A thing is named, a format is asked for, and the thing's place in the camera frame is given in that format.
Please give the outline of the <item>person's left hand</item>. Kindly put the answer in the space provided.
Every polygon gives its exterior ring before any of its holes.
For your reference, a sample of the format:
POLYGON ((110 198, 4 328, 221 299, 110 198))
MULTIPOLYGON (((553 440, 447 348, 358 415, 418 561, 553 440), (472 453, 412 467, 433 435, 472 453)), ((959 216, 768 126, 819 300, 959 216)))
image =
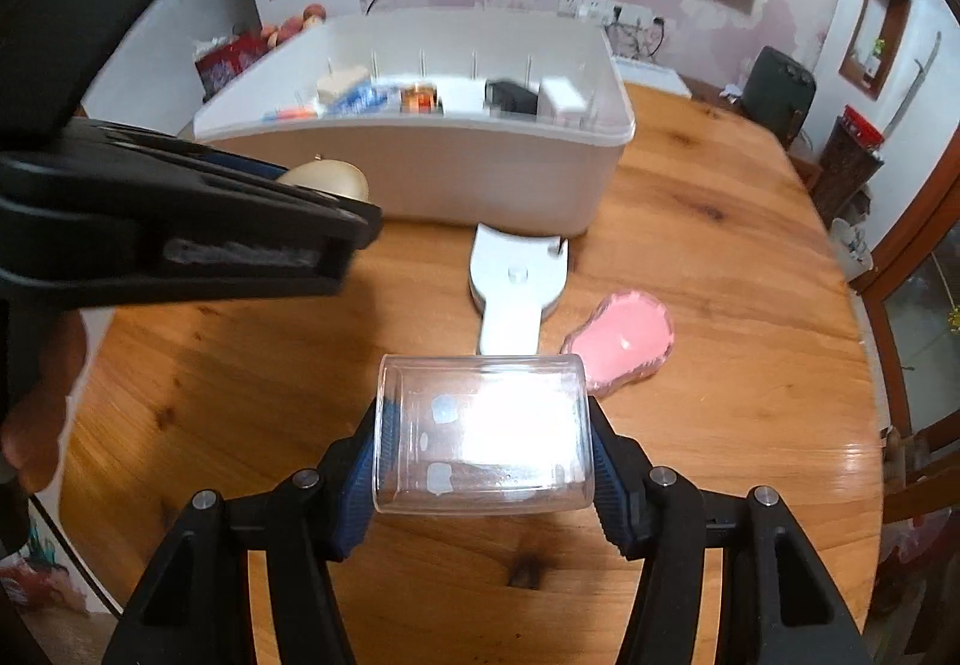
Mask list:
POLYGON ((67 421, 68 397, 80 379, 88 354, 82 314, 57 320, 39 356, 39 379, 2 426, 2 454, 28 495, 49 486, 60 463, 60 436, 67 421))

